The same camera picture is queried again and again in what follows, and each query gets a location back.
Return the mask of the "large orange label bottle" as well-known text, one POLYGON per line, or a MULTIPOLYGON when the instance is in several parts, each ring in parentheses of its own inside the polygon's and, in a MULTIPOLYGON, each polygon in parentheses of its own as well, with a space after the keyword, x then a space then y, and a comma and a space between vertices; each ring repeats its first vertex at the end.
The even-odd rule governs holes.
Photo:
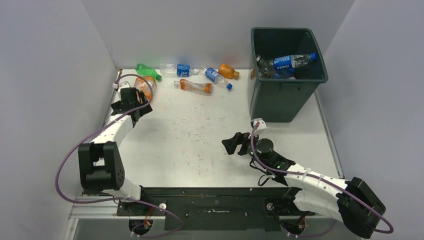
POLYGON ((156 95, 157 83, 152 76, 137 77, 133 86, 143 92, 149 101, 156 95))

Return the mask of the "green plastic bottle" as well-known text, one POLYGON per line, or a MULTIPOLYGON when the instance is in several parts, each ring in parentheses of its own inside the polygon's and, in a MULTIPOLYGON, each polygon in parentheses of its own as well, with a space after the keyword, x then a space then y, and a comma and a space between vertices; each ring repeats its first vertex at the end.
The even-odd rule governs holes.
POLYGON ((162 80, 162 76, 160 74, 158 74, 158 72, 155 69, 153 69, 152 67, 149 67, 145 64, 138 63, 136 65, 135 71, 141 77, 150 76, 150 77, 153 77, 156 81, 162 80))

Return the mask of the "clear bottle silver cap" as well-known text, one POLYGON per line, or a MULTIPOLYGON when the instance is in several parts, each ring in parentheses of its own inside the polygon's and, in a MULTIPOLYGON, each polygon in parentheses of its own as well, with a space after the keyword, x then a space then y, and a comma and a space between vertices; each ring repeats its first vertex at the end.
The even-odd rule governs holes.
POLYGON ((255 56, 256 63, 258 65, 258 71, 262 78, 270 79, 274 74, 273 61, 267 60, 261 57, 259 54, 255 56))

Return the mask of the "blue label bottle edge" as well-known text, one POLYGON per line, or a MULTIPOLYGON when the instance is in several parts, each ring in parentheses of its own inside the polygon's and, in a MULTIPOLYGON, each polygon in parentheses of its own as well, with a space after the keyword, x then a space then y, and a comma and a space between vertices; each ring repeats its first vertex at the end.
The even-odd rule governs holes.
POLYGON ((294 76, 295 68, 285 68, 277 71, 273 71, 269 74, 271 79, 288 79, 294 76))

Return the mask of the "slim blue label bottle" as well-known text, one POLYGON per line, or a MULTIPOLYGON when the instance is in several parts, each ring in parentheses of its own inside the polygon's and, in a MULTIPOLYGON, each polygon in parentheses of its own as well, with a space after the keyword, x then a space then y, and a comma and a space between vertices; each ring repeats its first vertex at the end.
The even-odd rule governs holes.
POLYGON ((262 68, 272 68, 275 71, 285 69, 296 69, 303 67, 309 63, 315 62, 318 58, 317 53, 309 54, 293 54, 272 59, 259 58, 258 64, 262 68))

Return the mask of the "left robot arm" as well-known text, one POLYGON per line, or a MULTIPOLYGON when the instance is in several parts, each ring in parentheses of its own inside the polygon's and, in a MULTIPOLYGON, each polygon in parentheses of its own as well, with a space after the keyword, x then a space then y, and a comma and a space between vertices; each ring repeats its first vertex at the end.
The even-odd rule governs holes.
POLYGON ((135 87, 122 88, 119 100, 111 108, 106 128, 77 149, 80 183, 84 190, 99 191, 124 201, 131 199, 130 210, 141 216, 149 210, 149 201, 142 197, 142 187, 126 178, 119 146, 139 119, 153 109, 144 93, 135 87))

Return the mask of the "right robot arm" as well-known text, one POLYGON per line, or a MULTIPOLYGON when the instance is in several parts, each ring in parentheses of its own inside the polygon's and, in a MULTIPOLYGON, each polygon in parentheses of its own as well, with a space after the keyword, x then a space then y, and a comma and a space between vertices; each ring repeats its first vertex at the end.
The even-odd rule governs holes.
POLYGON ((250 133, 237 132, 221 143, 228 155, 250 156, 275 182, 289 187, 282 201, 289 214, 303 211, 331 217, 363 239, 386 221, 386 206, 361 178, 346 180, 312 171, 277 153, 270 139, 250 133))

